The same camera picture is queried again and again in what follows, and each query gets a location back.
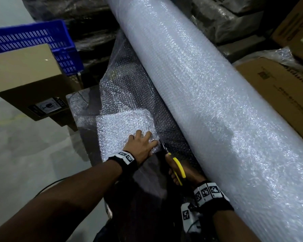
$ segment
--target hand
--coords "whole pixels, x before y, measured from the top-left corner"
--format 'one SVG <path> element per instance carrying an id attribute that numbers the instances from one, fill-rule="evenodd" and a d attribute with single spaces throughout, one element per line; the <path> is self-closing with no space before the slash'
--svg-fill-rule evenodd
<path id="1" fill-rule="evenodd" d="M 123 148 L 124 151 L 130 152 L 136 159 L 138 165 L 141 165 L 149 156 L 151 150 L 158 145 L 158 141 L 149 142 L 151 132 L 148 131 L 144 137 L 141 137 L 141 130 L 136 131 L 136 136 L 129 136 L 129 140 Z"/>
<path id="2" fill-rule="evenodd" d="M 172 176 L 173 182 L 176 183 L 176 185 L 180 185 L 178 182 L 178 179 L 176 178 L 176 175 L 174 174 L 173 170 L 177 173 L 179 177 L 182 177 L 182 174 L 180 172 L 180 169 L 178 168 L 177 164 L 172 158 L 172 155 L 166 154 L 165 155 L 166 162 L 170 165 L 171 169 L 169 170 L 168 174 Z M 186 160 L 180 160 L 180 163 L 183 167 L 183 170 L 186 175 L 186 179 L 189 180 L 192 185 L 198 186 L 199 183 L 206 180 L 204 176 L 202 176 L 200 173 L 198 173 L 197 170 L 195 170 L 193 167 L 190 166 L 189 162 Z"/>

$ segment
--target person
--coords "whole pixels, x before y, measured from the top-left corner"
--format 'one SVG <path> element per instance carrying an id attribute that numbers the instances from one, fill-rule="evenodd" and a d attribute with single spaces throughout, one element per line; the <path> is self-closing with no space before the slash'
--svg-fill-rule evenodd
<path id="1" fill-rule="evenodd" d="M 142 136 L 140 130 L 137 130 L 135 137 L 129 136 L 121 152 L 128 156 L 128 161 L 125 161 L 127 166 L 122 163 L 122 155 L 115 155 L 42 192 L 0 226 L 0 241 L 66 241 L 109 187 L 125 172 L 131 175 L 151 155 L 158 141 L 149 142 L 150 137 L 151 132 Z M 173 171 L 180 173 L 178 166 L 169 154 L 166 161 L 171 167 L 169 174 L 179 184 L 173 174 Z M 193 186 L 207 181 L 192 167 L 184 163 L 182 166 Z M 233 210 L 218 209 L 213 214 L 213 223 L 220 242 L 260 241 Z"/>

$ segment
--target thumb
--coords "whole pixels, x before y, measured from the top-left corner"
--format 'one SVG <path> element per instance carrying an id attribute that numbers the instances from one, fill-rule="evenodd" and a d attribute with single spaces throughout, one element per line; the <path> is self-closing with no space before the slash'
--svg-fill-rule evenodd
<path id="1" fill-rule="evenodd" d="M 166 154 L 165 155 L 165 159 L 166 162 L 170 165 L 170 167 L 173 169 L 173 171 L 175 171 L 178 175 L 181 176 L 181 172 L 180 169 L 178 168 L 177 164 L 175 163 L 175 161 L 172 158 L 172 155 L 170 154 Z"/>

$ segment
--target blue plastic crate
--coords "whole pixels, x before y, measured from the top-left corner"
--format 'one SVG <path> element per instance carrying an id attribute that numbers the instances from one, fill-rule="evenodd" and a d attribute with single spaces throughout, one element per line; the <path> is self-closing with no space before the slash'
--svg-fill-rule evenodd
<path id="1" fill-rule="evenodd" d="M 84 69 L 63 20 L 0 28 L 0 53 L 45 43 L 67 75 Z"/>

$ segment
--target person's left arm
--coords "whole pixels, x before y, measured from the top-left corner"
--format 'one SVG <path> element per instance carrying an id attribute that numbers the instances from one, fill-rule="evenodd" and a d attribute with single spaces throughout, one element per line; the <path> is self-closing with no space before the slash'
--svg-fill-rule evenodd
<path id="1" fill-rule="evenodd" d="M 141 165 L 158 142 L 151 132 L 129 136 L 124 147 Z M 77 173 L 32 199 L 0 227 L 0 241 L 66 241 L 96 207 L 122 174 L 121 166 L 108 160 Z"/>

